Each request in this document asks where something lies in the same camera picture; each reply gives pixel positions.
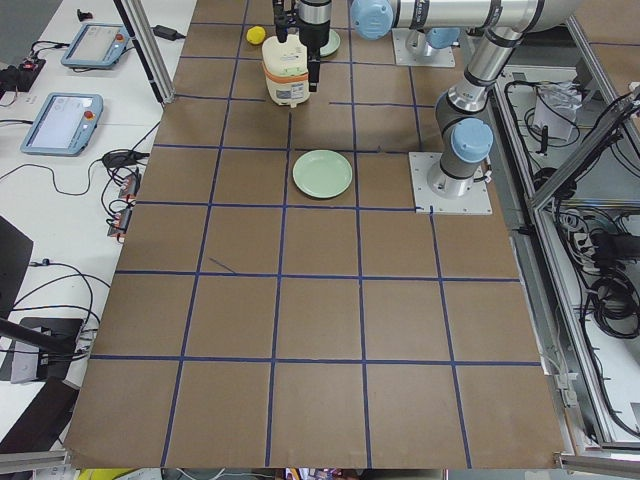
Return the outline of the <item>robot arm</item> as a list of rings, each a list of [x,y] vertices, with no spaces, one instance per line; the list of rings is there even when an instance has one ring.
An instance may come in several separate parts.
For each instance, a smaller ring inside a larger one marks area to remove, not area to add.
[[[425,41],[431,49],[440,50],[457,41],[460,29],[457,27],[426,26],[429,3],[427,1],[353,1],[351,22],[358,34],[367,40],[376,40],[395,28],[412,31],[409,46],[416,48]],[[291,28],[298,30],[300,42],[307,49],[308,56],[317,60],[321,49],[329,42],[330,1],[283,1],[272,3],[274,26],[279,42],[288,38]]]
[[[445,145],[438,164],[427,174],[438,196],[466,195],[474,174],[492,148],[493,133],[477,119],[489,91],[524,36],[565,21],[576,1],[354,1],[351,23],[364,39],[377,40],[394,28],[427,31],[440,27],[480,27],[477,45],[461,80],[436,104]]]

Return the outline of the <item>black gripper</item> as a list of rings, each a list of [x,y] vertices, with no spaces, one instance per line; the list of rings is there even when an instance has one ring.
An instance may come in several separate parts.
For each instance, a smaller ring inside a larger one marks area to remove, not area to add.
[[[277,40],[287,40],[287,29],[298,27],[297,3],[295,0],[273,0],[273,19]]]
[[[299,39],[307,49],[309,91],[316,92],[320,76],[320,49],[329,41],[330,22],[313,24],[298,20]]]

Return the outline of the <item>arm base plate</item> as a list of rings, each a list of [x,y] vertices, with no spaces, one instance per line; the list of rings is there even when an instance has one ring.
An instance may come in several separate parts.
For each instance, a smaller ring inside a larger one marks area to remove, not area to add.
[[[467,179],[453,179],[441,169],[440,152],[410,152],[409,164],[416,213],[480,215],[493,213],[487,183],[476,168]]]
[[[460,29],[439,27],[427,30],[393,29],[395,63],[400,66],[453,68],[452,46],[458,41]]]

